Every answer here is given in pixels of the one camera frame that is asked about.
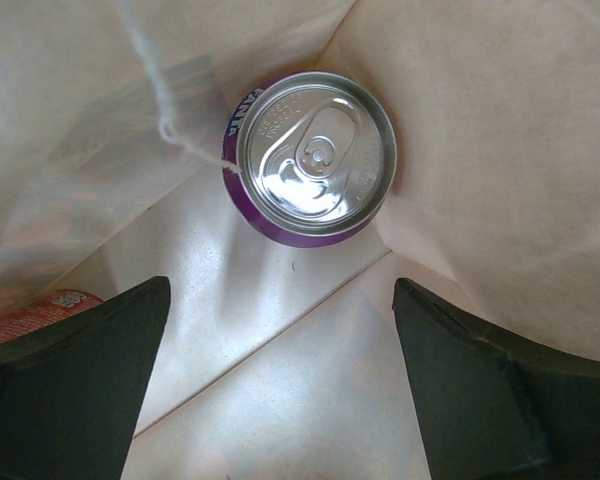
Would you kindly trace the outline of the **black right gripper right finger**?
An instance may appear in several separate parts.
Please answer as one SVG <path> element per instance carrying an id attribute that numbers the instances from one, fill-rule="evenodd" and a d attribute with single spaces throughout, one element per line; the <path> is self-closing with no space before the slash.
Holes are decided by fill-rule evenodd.
<path id="1" fill-rule="evenodd" d="M 514 334 L 414 281 L 393 312 L 435 479 L 600 479 L 600 362 Z"/>

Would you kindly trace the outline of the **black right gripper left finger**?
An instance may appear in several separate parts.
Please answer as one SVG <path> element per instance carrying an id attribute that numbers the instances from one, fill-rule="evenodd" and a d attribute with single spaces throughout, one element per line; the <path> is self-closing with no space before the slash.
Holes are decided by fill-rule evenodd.
<path id="1" fill-rule="evenodd" d="M 118 479 L 164 333 L 170 281 L 0 344 L 0 479 Z"/>

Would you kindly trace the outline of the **cream canvas tote bag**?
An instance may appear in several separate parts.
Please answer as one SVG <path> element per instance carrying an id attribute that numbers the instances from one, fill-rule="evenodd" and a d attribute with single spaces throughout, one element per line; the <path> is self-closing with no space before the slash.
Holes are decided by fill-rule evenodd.
<path id="1" fill-rule="evenodd" d="M 368 227 L 304 250 L 220 161 L 246 93 L 311 69 L 399 156 Z M 600 1 L 0 1 L 0 314 L 158 275 L 123 478 L 430 478 L 398 280 L 600 362 Z"/>

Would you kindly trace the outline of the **purple soda can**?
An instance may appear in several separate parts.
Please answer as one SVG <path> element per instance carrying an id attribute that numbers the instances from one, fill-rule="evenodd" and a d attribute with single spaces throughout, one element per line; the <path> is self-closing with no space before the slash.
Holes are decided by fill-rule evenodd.
<path id="1" fill-rule="evenodd" d="M 245 220 L 297 248 L 340 243 L 370 223 L 397 169 L 381 104 L 325 71 L 275 77 L 236 106 L 225 131 L 225 188 Z"/>

